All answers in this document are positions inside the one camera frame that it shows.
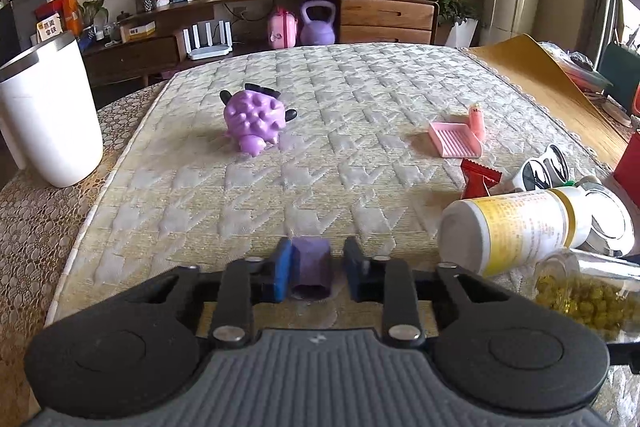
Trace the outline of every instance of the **wooden drawer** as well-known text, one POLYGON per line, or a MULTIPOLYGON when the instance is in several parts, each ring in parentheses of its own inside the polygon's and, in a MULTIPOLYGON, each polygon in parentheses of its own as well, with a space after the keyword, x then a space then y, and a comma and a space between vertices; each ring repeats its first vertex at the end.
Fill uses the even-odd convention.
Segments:
POLYGON ((381 26, 340 26, 340 44, 359 42, 405 42, 431 44, 431 32, 381 26))
POLYGON ((340 24, 433 30, 431 4, 388 0, 341 0, 340 24))
POLYGON ((92 86, 173 68, 183 58, 175 37, 128 42, 82 57, 92 86))

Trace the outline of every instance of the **glass jar with lid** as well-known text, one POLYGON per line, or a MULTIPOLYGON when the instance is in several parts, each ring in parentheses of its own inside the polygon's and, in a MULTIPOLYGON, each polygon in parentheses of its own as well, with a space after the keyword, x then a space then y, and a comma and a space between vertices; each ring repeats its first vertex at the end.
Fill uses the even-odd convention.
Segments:
POLYGON ((530 297, 591 328, 607 342, 640 339, 640 266, 580 250, 536 265, 530 297))

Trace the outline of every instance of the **coffee machine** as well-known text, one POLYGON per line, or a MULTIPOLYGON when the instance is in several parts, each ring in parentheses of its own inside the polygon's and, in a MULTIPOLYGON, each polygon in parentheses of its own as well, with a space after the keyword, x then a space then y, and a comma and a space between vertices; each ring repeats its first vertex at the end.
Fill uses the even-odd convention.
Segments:
POLYGON ((47 0, 2 0, 0 9, 0 65, 31 48, 36 33, 34 10, 47 0))

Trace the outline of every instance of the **purple spiky toy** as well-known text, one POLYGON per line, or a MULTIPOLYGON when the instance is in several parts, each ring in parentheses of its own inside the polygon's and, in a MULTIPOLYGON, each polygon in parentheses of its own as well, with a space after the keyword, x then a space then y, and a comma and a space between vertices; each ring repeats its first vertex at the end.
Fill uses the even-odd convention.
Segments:
POLYGON ((244 84, 244 90, 233 96, 227 90, 220 92, 228 134, 238 140, 242 152, 255 157, 267 143, 275 145, 278 133, 298 116, 295 109, 285 111, 279 97, 278 91, 255 84, 244 84))

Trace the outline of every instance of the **electrical outlet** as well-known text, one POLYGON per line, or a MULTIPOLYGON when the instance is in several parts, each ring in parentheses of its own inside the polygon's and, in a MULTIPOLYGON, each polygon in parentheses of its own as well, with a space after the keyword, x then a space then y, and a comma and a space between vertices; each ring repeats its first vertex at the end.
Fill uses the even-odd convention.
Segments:
POLYGON ((243 18, 246 14, 246 6, 234 6, 231 10, 233 14, 239 19, 243 18))

